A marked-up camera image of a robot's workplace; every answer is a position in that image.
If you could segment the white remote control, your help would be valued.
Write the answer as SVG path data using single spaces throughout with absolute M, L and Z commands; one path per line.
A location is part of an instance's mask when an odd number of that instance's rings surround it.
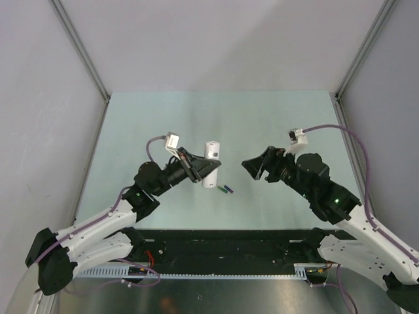
M 204 158 L 209 160 L 209 167 L 205 172 L 205 177 L 202 179 L 202 186 L 210 189 L 217 186 L 217 171 L 216 161 L 219 160 L 220 143 L 216 141 L 208 141 L 205 146 Z

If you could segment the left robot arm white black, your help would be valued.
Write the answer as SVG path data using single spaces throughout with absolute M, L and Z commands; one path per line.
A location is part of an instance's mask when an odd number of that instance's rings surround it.
M 183 147 L 175 161 L 160 167 L 143 163 L 134 183 L 124 187 L 115 203 L 82 222 L 53 232 L 37 232 L 25 259 L 28 268 L 38 267 L 38 289 L 50 296 L 63 290 L 79 273 L 109 261 L 132 262 L 145 253 L 145 240 L 134 224 L 159 205 L 158 197 L 175 185 L 199 183 L 221 166 L 219 160 L 196 156 Z

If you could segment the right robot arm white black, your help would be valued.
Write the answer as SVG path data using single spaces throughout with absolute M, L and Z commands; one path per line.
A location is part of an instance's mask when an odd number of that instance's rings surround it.
M 407 245 L 377 218 L 347 188 L 333 182 L 329 166 L 319 154 L 295 157 L 283 148 L 269 146 L 260 156 L 242 162 L 255 180 L 283 182 L 305 198 L 320 220 L 355 238 L 349 245 L 324 230 L 314 230 L 314 239 L 302 246 L 309 262 L 336 262 L 382 288 L 388 298 L 409 313 L 418 312 L 418 251 Z

